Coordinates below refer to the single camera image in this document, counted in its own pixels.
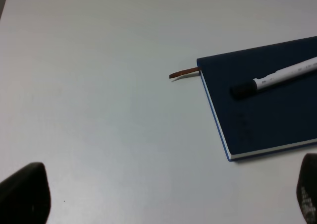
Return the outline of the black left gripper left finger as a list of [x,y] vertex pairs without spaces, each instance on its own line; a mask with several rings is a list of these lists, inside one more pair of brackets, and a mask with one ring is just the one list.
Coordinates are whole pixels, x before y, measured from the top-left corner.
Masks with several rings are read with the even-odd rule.
[[51,193],[43,163],[30,163],[0,183],[2,224],[45,224]]

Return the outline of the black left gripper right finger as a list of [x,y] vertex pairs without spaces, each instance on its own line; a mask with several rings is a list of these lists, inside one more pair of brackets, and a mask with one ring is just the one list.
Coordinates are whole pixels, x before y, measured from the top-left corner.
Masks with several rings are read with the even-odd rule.
[[301,164],[296,195],[307,224],[317,223],[317,155],[307,153]]

